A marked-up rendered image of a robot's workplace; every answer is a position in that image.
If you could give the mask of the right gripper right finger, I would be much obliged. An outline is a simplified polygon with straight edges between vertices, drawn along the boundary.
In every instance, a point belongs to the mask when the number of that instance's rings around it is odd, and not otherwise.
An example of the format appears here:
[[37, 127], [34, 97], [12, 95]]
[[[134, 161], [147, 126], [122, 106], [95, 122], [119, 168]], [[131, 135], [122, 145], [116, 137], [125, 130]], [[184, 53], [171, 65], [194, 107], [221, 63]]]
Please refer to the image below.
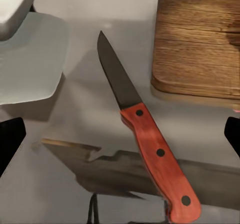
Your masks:
[[240, 119], [229, 117], [223, 133], [240, 157]]

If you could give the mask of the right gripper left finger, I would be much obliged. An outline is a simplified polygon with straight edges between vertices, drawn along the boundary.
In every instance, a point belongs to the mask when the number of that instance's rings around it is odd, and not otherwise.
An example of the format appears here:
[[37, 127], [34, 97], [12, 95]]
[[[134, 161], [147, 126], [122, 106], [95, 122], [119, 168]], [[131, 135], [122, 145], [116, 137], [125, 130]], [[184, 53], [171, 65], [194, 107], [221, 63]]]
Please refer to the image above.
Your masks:
[[21, 117], [0, 122], [0, 177], [25, 137], [26, 129]]

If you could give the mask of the parer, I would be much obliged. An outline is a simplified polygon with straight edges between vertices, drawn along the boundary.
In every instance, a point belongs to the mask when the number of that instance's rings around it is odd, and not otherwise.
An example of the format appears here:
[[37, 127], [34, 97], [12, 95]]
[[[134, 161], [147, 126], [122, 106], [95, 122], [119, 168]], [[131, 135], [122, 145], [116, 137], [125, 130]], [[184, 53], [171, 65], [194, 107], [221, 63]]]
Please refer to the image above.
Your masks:
[[170, 220], [173, 224], [192, 224], [201, 215], [201, 203], [101, 30], [97, 52], [121, 106], [120, 115], [133, 127], [146, 167], [171, 204]]

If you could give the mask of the cutting board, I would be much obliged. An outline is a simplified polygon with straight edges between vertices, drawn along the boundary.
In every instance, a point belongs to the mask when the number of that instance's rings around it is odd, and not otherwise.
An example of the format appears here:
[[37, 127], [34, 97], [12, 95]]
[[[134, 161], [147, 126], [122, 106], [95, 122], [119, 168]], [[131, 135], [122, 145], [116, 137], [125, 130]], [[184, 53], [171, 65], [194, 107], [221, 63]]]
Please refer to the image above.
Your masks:
[[151, 83], [240, 100], [240, 0], [158, 0]]

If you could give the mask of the bowl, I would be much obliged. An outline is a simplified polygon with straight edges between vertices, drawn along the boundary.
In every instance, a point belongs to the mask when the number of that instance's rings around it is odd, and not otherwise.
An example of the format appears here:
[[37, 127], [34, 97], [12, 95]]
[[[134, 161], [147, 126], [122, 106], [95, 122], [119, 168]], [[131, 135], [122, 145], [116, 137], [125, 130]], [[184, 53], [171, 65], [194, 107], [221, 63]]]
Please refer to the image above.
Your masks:
[[33, 3], [34, 0], [0, 0], [0, 42], [14, 36]]

